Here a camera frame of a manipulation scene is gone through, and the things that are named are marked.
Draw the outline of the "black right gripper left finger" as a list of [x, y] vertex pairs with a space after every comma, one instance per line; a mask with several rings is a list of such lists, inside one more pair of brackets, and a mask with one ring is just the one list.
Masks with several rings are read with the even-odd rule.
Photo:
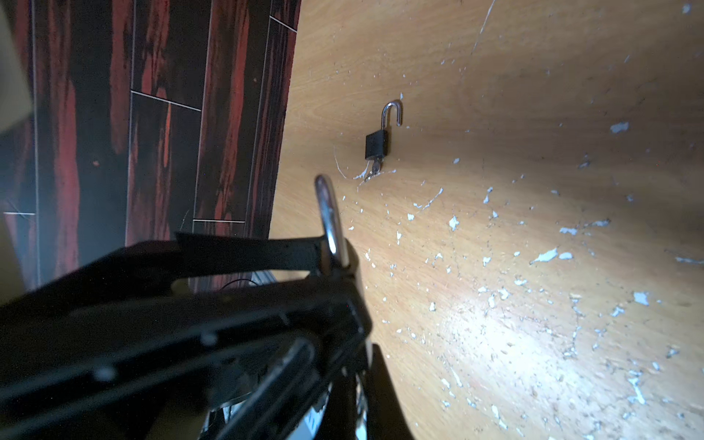
[[340, 376], [334, 382], [315, 440], [354, 440], [357, 429], [357, 381]]

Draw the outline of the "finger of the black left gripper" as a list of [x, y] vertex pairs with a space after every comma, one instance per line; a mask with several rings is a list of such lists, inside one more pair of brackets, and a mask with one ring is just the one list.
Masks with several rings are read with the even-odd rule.
[[213, 293], [175, 282], [1, 327], [1, 436], [287, 439], [349, 375], [359, 435], [372, 325], [354, 265]]
[[266, 270], [328, 273], [325, 238], [262, 240], [178, 233], [118, 249], [1, 307], [1, 326], [19, 326], [100, 304], [165, 295], [181, 279]]

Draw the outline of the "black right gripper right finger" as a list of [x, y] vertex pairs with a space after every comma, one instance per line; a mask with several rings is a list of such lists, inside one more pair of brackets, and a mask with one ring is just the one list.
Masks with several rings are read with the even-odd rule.
[[368, 439], [412, 440], [414, 436], [404, 417], [381, 347], [377, 344], [371, 347], [371, 364], [364, 379]]

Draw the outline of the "grey padlock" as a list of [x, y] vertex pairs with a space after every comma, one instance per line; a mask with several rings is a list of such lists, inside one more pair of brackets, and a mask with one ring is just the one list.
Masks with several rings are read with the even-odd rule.
[[321, 271], [329, 275], [349, 267], [348, 243], [341, 225], [334, 185], [326, 174], [315, 177], [315, 195], [324, 230]]

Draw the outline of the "dark padlock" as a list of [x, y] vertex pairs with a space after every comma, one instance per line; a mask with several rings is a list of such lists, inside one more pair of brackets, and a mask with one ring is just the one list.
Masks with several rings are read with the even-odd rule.
[[383, 161], [389, 151], [391, 113], [396, 115], [396, 126], [400, 127], [403, 124], [403, 104], [400, 100], [393, 100], [385, 104], [381, 111], [379, 129], [366, 135], [365, 161], [367, 168], [362, 175], [364, 181], [381, 173]]

